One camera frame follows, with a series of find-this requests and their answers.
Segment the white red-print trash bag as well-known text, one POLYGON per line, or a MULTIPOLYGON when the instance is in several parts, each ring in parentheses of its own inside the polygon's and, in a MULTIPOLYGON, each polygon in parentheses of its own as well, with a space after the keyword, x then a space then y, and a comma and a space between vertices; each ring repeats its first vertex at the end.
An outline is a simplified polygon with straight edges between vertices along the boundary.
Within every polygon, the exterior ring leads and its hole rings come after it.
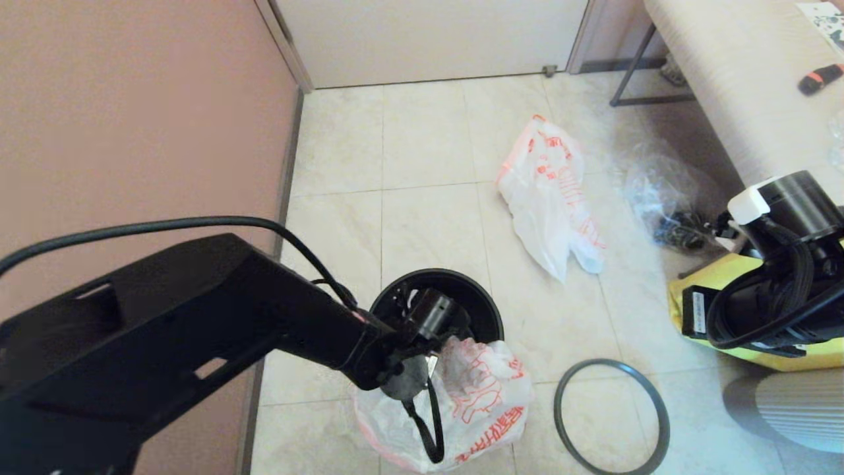
POLYGON ((606 244, 583 189, 581 145, 534 115, 501 165, 495 184, 528 255, 559 282, 574 258, 589 274, 604 270, 606 244))
POLYGON ((506 343, 447 340, 432 373, 444 436, 444 457, 431 462, 405 408, 381 390, 355 390, 353 411, 372 448, 414 473, 451 472, 514 443, 524 433, 533 385, 506 343))

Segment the black trash bin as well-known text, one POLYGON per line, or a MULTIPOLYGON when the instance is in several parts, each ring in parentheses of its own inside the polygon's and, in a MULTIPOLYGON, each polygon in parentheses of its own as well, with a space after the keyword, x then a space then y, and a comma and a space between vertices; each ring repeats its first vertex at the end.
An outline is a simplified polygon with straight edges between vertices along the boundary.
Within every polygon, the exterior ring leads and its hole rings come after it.
POLYGON ((475 280, 458 271, 440 268, 422 269, 399 277, 384 288, 369 311, 381 321, 392 324, 409 307, 413 292, 434 289, 466 310, 468 331, 476 342, 504 340, 504 324, 491 295, 475 280))

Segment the yellow non-woven tote bag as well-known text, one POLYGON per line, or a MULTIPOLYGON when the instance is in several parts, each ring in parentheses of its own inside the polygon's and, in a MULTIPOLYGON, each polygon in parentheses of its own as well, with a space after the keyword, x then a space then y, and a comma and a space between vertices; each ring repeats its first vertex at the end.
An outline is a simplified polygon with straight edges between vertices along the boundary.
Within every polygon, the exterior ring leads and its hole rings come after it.
MULTIPOLYGON (((690 276, 672 280, 667 285, 667 301, 669 301, 669 315, 673 326, 678 332, 683 329, 683 291, 685 288, 700 285, 705 286, 705 288, 720 290, 736 277, 748 273, 748 271, 754 270, 760 265, 762 265, 760 259, 730 253, 730 255, 723 256, 693 272, 690 276)), ((741 348, 723 350, 720 351, 720 354, 781 372, 844 369, 844 338, 810 345, 807 348, 806 355, 801 358, 784 358, 741 348)))

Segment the clear plastic bag dark contents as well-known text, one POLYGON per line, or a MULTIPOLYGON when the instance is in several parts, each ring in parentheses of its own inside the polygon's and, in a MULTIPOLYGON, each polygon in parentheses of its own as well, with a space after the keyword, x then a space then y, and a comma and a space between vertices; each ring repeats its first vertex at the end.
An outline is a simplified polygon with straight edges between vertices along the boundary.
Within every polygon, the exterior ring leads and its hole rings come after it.
POLYGON ((717 247, 713 227, 725 195, 708 174, 665 141, 634 145, 622 168, 622 195, 654 243, 688 255, 717 247))

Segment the clear crumpled plastic item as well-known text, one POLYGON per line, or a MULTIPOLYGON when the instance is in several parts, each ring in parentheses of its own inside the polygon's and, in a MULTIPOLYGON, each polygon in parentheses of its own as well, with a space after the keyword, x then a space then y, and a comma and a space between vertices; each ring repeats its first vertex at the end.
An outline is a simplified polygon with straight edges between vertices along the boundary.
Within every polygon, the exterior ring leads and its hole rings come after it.
POLYGON ((844 175, 844 109, 836 112, 828 121, 831 146, 827 154, 829 164, 844 175))

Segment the white ribbed cylinder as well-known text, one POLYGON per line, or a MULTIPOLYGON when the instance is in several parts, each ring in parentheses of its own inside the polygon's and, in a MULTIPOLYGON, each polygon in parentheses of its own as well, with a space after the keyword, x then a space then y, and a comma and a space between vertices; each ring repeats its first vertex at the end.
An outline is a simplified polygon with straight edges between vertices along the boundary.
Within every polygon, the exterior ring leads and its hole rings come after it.
POLYGON ((723 403, 752 435, 844 456, 844 369, 736 379, 723 403))

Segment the light wood-grain table top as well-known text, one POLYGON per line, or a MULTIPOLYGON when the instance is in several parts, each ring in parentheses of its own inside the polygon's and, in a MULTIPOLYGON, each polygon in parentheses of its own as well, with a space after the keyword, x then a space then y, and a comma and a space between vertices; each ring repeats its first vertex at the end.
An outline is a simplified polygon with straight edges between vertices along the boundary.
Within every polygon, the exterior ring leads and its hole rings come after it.
POLYGON ((798 7, 809 0, 643 0, 744 185, 811 172, 844 204, 831 163, 844 78, 813 96, 799 81, 844 63, 798 7))

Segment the black orange marker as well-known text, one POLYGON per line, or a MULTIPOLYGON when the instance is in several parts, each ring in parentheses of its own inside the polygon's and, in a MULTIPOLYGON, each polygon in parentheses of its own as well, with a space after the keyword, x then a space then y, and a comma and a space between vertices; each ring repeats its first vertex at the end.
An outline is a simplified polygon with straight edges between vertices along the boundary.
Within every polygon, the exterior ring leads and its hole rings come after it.
POLYGON ((844 77, 844 63, 820 67, 799 80, 798 91, 804 96, 813 96, 842 77, 844 77))

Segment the white black-print paper sheet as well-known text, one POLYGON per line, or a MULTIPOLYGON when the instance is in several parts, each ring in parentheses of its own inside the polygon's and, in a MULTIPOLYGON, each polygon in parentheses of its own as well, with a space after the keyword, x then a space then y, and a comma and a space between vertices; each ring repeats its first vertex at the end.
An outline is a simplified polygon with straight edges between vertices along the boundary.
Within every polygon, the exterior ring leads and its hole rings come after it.
POLYGON ((795 7, 832 50, 844 58, 844 12, 832 2, 798 2, 795 7))

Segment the small grey floor item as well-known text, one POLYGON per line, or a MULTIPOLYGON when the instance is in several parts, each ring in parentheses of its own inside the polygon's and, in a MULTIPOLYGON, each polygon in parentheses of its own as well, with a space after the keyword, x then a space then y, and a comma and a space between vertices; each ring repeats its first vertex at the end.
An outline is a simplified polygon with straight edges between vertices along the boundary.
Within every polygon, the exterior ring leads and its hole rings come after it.
POLYGON ((671 53, 667 54, 665 63, 660 67, 659 73, 667 83, 672 84, 674 87, 682 88, 688 84, 684 73, 671 53))

